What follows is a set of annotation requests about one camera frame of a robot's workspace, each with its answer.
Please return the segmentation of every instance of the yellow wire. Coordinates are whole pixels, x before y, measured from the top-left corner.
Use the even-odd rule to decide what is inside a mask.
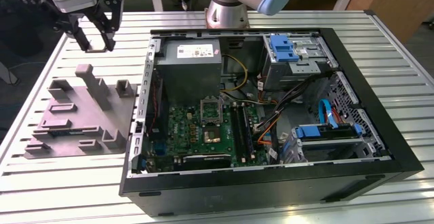
[[[239,64],[241,64],[241,66],[243,67],[243,70],[245,70],[245,80],[243,80],[243,82],[242,82],[242,84],[241,85],[238,85],[235,88],[230,88],[230,89],[223,89],[223,90],[221,90],[222,92],[231,92],[231,91],[235,91],[235,90],[238,90],[246,83],[247,83],[247,77],[249,77],[249,74],[247,74],[247,68],[246,68],[246,66],[245,66],[245,64],[239,61],[239,59],[237,59],[234,56],[231,56],[231,55],[223,55],[223,56],[227,56],[229,58],[231,58],[234,61],[237,61]]]

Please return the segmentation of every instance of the gray metal panel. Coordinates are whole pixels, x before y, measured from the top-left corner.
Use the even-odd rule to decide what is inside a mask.
[[[27,160],[23,157],[26,145],[23,141],[30,139],[35,129],[32,125],[39,123],[42,117],[42,113],[35,111],[44,110],[48,105],[48,101],[42,99],[51,98],[50,93],[44,92],[51,78],[67,78],[73,86],[85,85],[81,80],[73,78],[75,66],[81,63],[91,63],[95,67],[95,76],[105,77],[107,84],[115,84],[118,79],[129,79],[131,83],[141,83],[150,30],[205,27],[202,12],[126,13],[123,28],[115,36],[118,44],[114,53],[86,54],[79,50],[77,42],[63,38],[59,55],[56,50],[43,71],[0,146],[2,157],[6,154],[0,165],[0,172],[3,172],[0,176],[0,223],[62,221],[63,224],[89,224],[170,220],[179,220],[183,223],[241,223],[243,221],[249,223],[408,221],[428,223],[434,220],[432,204],[434,200],[434,119],[430,118],[434,89],[430,79],[425,77],[424,70],[416,65],[413,58],[396,44],[386,29],[380,28],[364,12],[283,12],[274,17],[257,13],[250,13],[250,15],[254,21],[253,27],[321,26],[336,28],[342,38],[364,38],[365,42],[372,39],[373,43],[378,41],[377,38],[381,38],[382,42],[385,42],[384,37],[388,38],[389,43],[358,44],[349,40],[349,43],[345,41],[345,45],[352,51],[356,63],[368,76],[377,94],[381,95],[380,99],[392,117],[398,119],[396,123],[422,160],[425,171],[402,182],[381,186],[350,202],[151,219],[129,198],[118,196],[123,154]],[[277,24],[275,19],[281,20],[282,24]],[[312,24],[304,23],[306,19],[310,19]],[[330,24],[321,24],[325,20],[320,19],[333,19],[333,21],[329,21]],[[99,37],[97,29],[86,28],[85,31],[94,34],[93,38]],[[370,50],[366,48],[370,47],[373,51],[377,51],[374,54],[378,56],[369,55],[370,58],[368,58],[366,54]],[[405,79],[408,83],[402,84],[401,79]]]

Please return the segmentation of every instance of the red cable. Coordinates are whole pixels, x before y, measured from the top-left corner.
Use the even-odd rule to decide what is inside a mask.
[[[149,130],[149,134],[151,133],[151,130],[154,128],[154,124],[157,121],[157,116],[158,116],[158,105],[157,105],[157,89],[155,89],[155,82],[153,83],[153,89],[154,89],[154,94],[153,94],[153,102],[154,102],[154,120],[153,120],[153,124]]]

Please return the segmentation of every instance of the white label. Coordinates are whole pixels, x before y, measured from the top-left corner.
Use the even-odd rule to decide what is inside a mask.
[[[273,148],[270,148],[269,150],[269,155],[274,158],[278,159],[278,153],[275,152],[275,150]]]
[[[258,82],[258,90],[263,91],[265,89],[265,83],[263,82]]]
[[[178,58],[214,57],[213,44],[209,45],[181,45],[178,47]]]
[[[296,53],[297,53],[297,54],[308,54],[308,51],[306,51],[306,49],[304,49],[304,48],[297,48],[297,49],[296,49]]]

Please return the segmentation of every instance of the orange wire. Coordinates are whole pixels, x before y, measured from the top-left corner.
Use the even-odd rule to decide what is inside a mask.
[[[333,108],[332,112],[333,112],[334,116],[337,117],[338,122],[342,123],[342,118],[340,116],[340,113],[338,113],[337,109]]]
[[[258,101],[261,103],[267,103],[269,101],[262,100],[262,94],[263,94],[263,91],[261,91],[259,94],[258,94]],[[277,100],[273,100],[271,103],[277,105],[278,104],[278,101]]]
[[[266,131],[263,132],[263,134],[261,135],[261,137],[259,137],[259,139],[258,139],[258,144],[271,144],[270,142],[263,141],[263,138],[265,138],[266,133],[270,131],[273,125],[277,124],[278,120],[279,120],[279,117],[278,117],[278,118],[274,120],[274,122],[269,125]]]

